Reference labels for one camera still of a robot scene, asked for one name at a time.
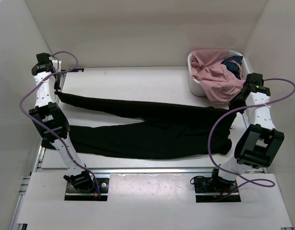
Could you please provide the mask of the black trousers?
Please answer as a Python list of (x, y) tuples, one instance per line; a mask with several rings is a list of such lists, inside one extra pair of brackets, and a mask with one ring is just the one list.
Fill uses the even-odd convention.
[(79, 153), (113, 158), (170, 160), (212, 153), (226, 155), (236, 114), (226, 109), (172, 103), (100, 99), (58, 92), (68, 105), (136, 119), (135, 124), (71, 126), (70, 139)]

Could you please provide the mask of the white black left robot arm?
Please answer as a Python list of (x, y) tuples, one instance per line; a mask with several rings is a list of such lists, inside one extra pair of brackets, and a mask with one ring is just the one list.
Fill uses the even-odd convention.
[(51, 73), (54, 75), (45, 80), (36, 90), (35, 107), (29, 110), (29, 115), (37, 120), (34, 125), (43, 141), (53, 146), (64, 161), (68, 170), (64, 179), (76, 190), (90, 192), (95, 187), (94, 179), (71, 143), (69, 122), (56, 102), (61, 78), (61, 75), (57, 73), (59, 61), (55, 65), (52, 61), (53, 56), (48, 53), (37, 54), (36, 58), (37, 64), (32, 68), (36, 84), (39, 84), (47, 75)]

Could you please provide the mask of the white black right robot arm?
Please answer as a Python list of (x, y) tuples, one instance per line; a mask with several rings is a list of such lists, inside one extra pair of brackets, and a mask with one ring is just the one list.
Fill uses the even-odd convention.
[(216, 192), (229, 189), (246, 171), (269, 167), (284, 140), (283, 132), (272, 122), (268, 105), (271, 92), (263, 84), (261, 74), (248, 74), (241, 92), (229, 102), (230, 111), (247, 114), (248, 127), (236, 144), (234, 156), (212, 172), (209, 186)]

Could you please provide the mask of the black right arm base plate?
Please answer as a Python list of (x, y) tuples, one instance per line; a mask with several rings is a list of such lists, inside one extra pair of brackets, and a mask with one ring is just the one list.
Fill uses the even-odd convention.
[(241, 202), (236, 181), (216, 185), (211, 177), (195, 176), (190, 179), (194, 186), (196, 203)]

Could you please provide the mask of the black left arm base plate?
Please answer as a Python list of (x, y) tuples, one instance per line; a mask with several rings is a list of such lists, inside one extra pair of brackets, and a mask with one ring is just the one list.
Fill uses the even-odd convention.
[(107, 201), (110, 176), (96, 176), (99, 189), (94, 185), (91, 189), (75, 189), (70, 182), (67, 182), (64, 200), (65, 201)]

